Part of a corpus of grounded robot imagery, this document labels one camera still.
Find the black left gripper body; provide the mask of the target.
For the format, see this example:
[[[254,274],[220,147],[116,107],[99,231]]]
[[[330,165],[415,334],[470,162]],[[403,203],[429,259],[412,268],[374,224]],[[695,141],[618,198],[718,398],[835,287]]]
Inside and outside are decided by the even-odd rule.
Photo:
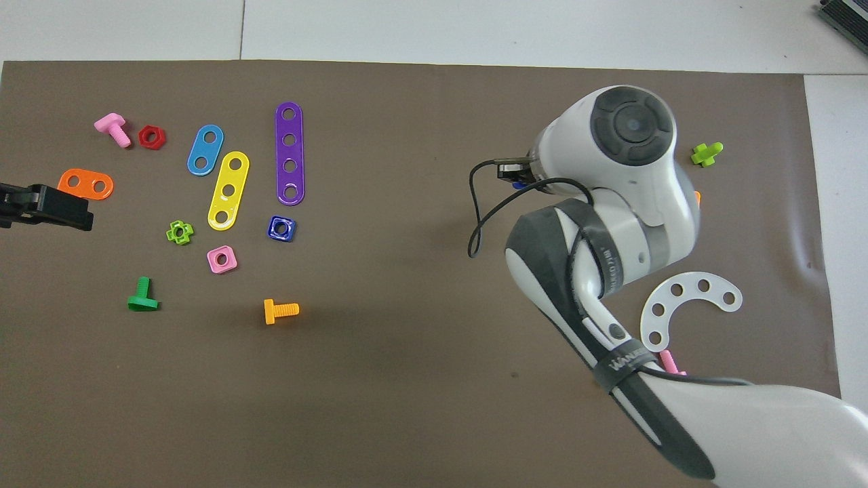
[[[38,199],[39,190],[33,185],[14,186],[1,182],[1,228],[11,228],[13,223],[41,223],[41,218],[31,213]]]

